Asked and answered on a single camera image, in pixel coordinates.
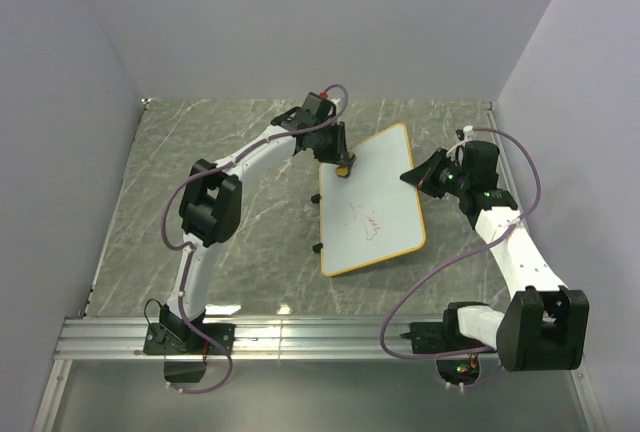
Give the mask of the yellow bone-shaped eraser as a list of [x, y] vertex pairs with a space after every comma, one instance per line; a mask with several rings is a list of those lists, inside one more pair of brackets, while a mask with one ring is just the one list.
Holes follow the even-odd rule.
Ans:
[[335, 170], [335, 174], [337, 177], [339, 178], [349, 178], [351, 175], [351, 171], [352, 171], [352, 166], [345, 166], [344, 164], [339, 165], [336, 170]]

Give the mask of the yellow-framed whiteboard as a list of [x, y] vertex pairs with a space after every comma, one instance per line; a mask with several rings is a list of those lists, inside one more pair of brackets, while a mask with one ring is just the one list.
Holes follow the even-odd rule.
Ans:
[[354, 147], [350, 176], [319, 167], [320, 269], [336, 277], [421, 249], [419, 193], [400, 180], [413, 169], [408, 129], [396, 123]]

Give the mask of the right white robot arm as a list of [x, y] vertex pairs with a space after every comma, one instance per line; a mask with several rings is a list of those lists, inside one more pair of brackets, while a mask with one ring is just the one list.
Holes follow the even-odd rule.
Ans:
[[452, 195], [472, 229], [488, 245], [507, 285], [505, 312], [480, 302], [453, 302], [429, 353], [495, 350], [515, 371], [575, 370], [582, 361], [589, 301], [552, 271], [534, 244], [511, 195], [498, 186], [497, 145], [471, 140], [452, 152], [436, 150], [400, 178], [433, 197]]

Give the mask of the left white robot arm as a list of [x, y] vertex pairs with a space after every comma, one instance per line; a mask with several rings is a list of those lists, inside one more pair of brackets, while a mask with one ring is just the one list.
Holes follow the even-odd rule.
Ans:
[[213, 339], [205, 330], [206, 295], [217, 256], [238, 230], [243, 189], [265, 172], [304, 151], [321, 164], [329, 164], [341, 178], [349, 176], [355, 155], [346, 145], [340, 117], [348, 101], [334, 102], [329, 92], [309, 93], [299, 106], [271, 120], [253, 141], [221, 160], [201, 159], [188, 178], [170, 196], [180, 202], [183, 239], [165, 246], [182, 254], [180, 270], [159, 319], [148, 334], [180, 354], [190, 354]]

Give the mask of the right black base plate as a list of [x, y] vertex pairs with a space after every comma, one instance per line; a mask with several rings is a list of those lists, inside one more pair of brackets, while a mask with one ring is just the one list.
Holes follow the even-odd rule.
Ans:
[[410, 341], [413, 355], [441, 354], [449, 350], [442, 322], [411, 322], [400, 337]]

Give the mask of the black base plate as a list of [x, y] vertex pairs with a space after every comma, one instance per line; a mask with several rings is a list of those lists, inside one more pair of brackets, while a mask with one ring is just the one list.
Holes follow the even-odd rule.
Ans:
[[411, 322], [400, 337], [410, 341], [413, 355], [441, 354], [449, 350], [442, 322]]
[[148, 326], [143, 345], [143, 354], [148, 356], [178, 355], [222, 355], [232, 351], [235, 339], [235, 325], [229, 323], [204, 323], [199, 330], [219, 344], [216, 347], [210, 341], [196, 334], [188, 327], [180, 335], [169, 331], [160, 323]]

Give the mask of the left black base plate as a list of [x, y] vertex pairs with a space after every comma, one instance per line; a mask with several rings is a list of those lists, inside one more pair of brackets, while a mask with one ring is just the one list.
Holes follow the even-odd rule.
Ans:
[[204, 323], [199, 330], [219, 344], [216, 347], [210, 341], [196, 334], [188, 327], [180, 335], [169, 331], [160, 323], [148, 326], [143, 345], [143, 354], [148, 356], [178, 355], [222, 355], [232, 351], [235, 339], [235, 325], [229, 323]]

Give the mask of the aluminium mounting rail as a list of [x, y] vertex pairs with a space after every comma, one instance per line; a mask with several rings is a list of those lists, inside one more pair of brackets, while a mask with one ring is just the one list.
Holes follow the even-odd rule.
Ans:
[[[235, 326], [232, 358], [241, 360], [386, 360], [379, 344], [378, 316], [209, 317]], [[56, 360], [149, 360], [143, 353], [142, 318], [65, 321], [54, 348]]]

